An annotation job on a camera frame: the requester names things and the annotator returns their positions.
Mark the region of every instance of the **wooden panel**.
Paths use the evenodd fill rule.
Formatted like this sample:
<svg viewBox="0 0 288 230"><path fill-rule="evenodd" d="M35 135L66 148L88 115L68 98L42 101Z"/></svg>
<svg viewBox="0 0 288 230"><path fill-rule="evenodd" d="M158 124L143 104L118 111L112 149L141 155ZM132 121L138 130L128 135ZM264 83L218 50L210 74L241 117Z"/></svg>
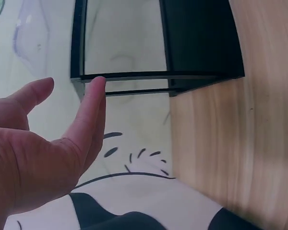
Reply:
<svg viewBox="0 0 288 230"><path fill-rule="evenodd" d="M288 0L230 3L246 78L171 99L174 174L264 229L288 230Z"/></svg>

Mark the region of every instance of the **black frame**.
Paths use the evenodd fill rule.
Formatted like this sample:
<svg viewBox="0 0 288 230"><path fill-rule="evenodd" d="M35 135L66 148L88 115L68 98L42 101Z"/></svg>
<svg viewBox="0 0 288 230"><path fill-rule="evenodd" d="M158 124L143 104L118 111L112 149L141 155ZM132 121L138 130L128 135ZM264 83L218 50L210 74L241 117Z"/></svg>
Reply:
<svg viewBox="0 0 288 230"><path fill-rule="evenodd" d="M176 70L173 63L173 54L171 46L171 38L169 33L169 25L167 21L166 4L177 0L159 0L161 10L161 20L163 26L164 46L166 54L167 71L147 71L147 72L123 72L123 73L100 73L85 75L85 29L86 29L86 14L88 0L76 0L74 9L73 29L72 29L72 48L71 48L71 81L78 92L79 97L84 94L84 83L90 82L97 76L104 76L107 81L128 81L128 80L155 80L167 79L167 89L151 89L151 90L132 90L120 92L106 92L106 96L134 95L134 94L149 94L149 93L169 93L170 96L176 96L180 93L188 92L194 89L202 88L208 85L216 84L222 81L237 79L244 76L244 68L242 55L239 45L239 39L236 27L233 21L233 16L230 10L230 5L227 0L196 0L197 4L202 4L204 7L206 2L221 3L215 12L222 12L226 15L226 40L229 49L233 50L230 53L232 61L229 66L232 70L228 71L187 71Z"/></svg>

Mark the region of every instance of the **transparent glass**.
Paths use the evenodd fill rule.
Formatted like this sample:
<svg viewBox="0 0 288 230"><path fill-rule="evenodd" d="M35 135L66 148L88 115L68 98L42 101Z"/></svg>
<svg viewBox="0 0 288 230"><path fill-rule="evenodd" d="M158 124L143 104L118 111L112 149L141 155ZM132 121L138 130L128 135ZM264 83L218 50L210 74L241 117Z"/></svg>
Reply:
<svg viewBox="0 0 288 230"><path fill-rule="evenodd" d="M85 74L165 70L159 0L88 0Z"/></svg>

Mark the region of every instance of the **black shape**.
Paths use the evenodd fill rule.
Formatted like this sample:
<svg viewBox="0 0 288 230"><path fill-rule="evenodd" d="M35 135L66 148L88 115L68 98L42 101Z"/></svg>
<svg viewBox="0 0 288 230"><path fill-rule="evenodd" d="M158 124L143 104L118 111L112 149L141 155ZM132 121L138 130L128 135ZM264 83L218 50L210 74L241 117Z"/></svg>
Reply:
<svg viewBox="0 0 288 230"><path fill-rule="evenodd" d="M85 25L87 0L76 0L72 24L71 80L79 80L84 74Z"/></svg>
<svg viewBox="0 0 288 230"><path fill-rule="evenodd" d="M164 171L164 170L162 170L162 169L161 169L161 171L162 171L166 176L168 176L168 172L166 172L166 171Z"/></svg>
<svg viewBox="0 0 288 230"><path fill-rule="evenodd" d="M222 208L213 217L208 230L260 230L260 228Z"/></svg>
<svg viewBox="0 0 288 230"><path fill-rule="evenodd" d="M235 22L228 0L159 0L168 71L85 74L87 0L76 0L72 33L71 80L89 82L167 79L168 89L106 92L106 96L180 93L244 76Z"/></svg>
<svg viewBox="0 0 288 230"><path fill-rule="evenodd" d="M134 175L139 175L139 176L153 176L153 177L159 177L159 178L163 178L163 179L169 179L169 180L173 180L173 179L176 179L174 177L166 177L166 176L161 176L161 175L158 175L158 174L153 174L153 173L148 173L148 172L122 172L122 173L116 173L116 174L110 174L110 175L105 175L105 176L101 176L101 177L98 177L98 178L95 178L93 180L90 180L90 181L87 181L87 182L84 182L83 184L80 184L78 186L75 187L76 188L80 188L82 186L85 186L87 184L90 184L90 183L93 183L95 181L100 181L100 180L103 180L103 179L107 179L107 178L112 178L112 177L117 177L117 176L134 176Z"/></svg>
<svg viewBox="0 0 288 230"><path fill-rule="evenodd" d="M125 166L125 168L126 168L126 170L130 173L130 170L129 170L129 168L126 166L126 165L124 165Z"/></svg>
<svg viewBox="0 0 288 230"><path fill-rule="evenodd" d="M104 158L111 156L113 153L115 153L119 148L115 147L110 149L106 154L104 155Z"/></svg>
<svg viewBox="0 0 288 230"><path fill-rule="evenodd" d="M142 149L138 155L138 158L140 158L140 156L142 155L142 153L145 151L146 149Z"/></svg>
<svg viewBox="0 0 288 230"><path fill-rule="evenodd" d="M122 135L123 134L119 133L119 132L107 133L107 134L104 135L104 139L113 138L113 137L119 137L119 136L122 136Z"/></svg>
<svg viewBox="0 0 288 230"><path fill-rule="evenodd" d="M21 226L20 222L17 221L17 223L18 223L18 225L19 225L20 230L23 230L23 227Z"/></svg>
<svg viewBox="0 0 288 230"><path fill-rule="evenodd" d="M153 157L153 156L155 156L155 155L159 155L160 153L161 153L160 151L154 152L154 153L150 154L149 156L150 156L150 157Z"/></svg>
<svg viewBox="0 0 288 230"><path fill-rule="evenodd" d="M122 216L106 211L95 199L85 193L71 193L76 215L82 230L165 230L154 218L130 212Z"/></svg>

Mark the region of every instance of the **skin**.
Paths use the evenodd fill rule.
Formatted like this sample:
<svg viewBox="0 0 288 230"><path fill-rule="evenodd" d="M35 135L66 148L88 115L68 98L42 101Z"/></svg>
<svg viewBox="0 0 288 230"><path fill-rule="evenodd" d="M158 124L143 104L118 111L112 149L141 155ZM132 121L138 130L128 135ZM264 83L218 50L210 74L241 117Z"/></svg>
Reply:
<svg viewBox="0 0 288 230"><path fill-rule="evenodd" d="M86 88L77 116L61 139L30 132L28 113L47 99L51 78L34 81L0 99L0 230L9 215L27 212L68 194L101 150L106 81Z"/></svg>

